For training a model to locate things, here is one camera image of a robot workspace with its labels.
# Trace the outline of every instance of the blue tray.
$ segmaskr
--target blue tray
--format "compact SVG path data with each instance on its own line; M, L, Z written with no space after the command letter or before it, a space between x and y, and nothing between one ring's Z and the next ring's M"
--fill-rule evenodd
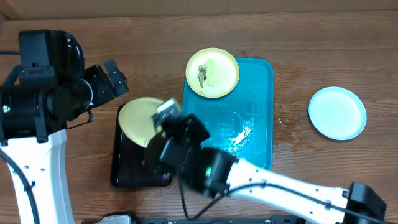
M236 58L239 81L228 95L209 99L185 81L182 113L194 114L209 130L202 146L217 147L270 170L274 132L274 70L262 59Z

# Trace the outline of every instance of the wall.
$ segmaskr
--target wall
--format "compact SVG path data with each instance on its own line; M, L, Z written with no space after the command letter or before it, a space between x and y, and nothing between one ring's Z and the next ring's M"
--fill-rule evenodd
M398 9L398 0L0 0L9 19L375 9Z

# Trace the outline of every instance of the wooden tabletop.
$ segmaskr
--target wooden tabletop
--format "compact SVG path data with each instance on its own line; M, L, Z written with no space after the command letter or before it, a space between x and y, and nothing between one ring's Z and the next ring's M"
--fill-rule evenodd
M314 184L370 185L398 222L398 11L306 12L228 16L122 17L7 21L0 49L17 50L18 32L71 32L85 50L86 67L115 59L130 92L93 110L93 123L67 131L67 177L76 220L134 210L140 217L183 218L178 182L164 188L115 189L109 182L116 110L142 96L183 96L185 66L205 47L235 57L263 58L274 74L274 166ZM0 81L19 63L0 56ZM326 86L342 86L363 101L368 122L350 141L332 141L308 119L308 102ZM0 163L0 223L19 223L9 170ZM190 213L209 203L187 194ZM224 199L206 217L269 217L282 212Z

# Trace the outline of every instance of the white plate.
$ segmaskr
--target white plate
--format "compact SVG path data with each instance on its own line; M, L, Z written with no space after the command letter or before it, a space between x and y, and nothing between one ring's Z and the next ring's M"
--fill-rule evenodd
M156 114L157 107L162 103L162 100L152 97L142 97L126 103L119 113L119 125L123 133L137 145L147 147L156 135L152 115Z
M198 78L199 66L206 65L206 80ZM185 76L191 89L207 98L219 98L230 93L239 80L239 65L227 51L207 48L195 53L187 64Z
M315 128L336 140L349 140L365 128L366 110L362 101L351 91L341 87L319 90L308 107Z

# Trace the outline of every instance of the light yellow plate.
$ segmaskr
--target light yellow plate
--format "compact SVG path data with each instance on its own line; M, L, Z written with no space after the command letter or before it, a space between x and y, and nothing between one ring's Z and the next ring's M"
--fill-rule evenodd
M152 115L163 101L152 97L138 98L126 103L119 113L119 125L123 133L134 143L147 147L156 130Z
M200 69L206 70L206 78L203 78ZM195 93L207 98L219 98L235 88L239 80L239 65L229 52L207 48L191 57L185 76Z

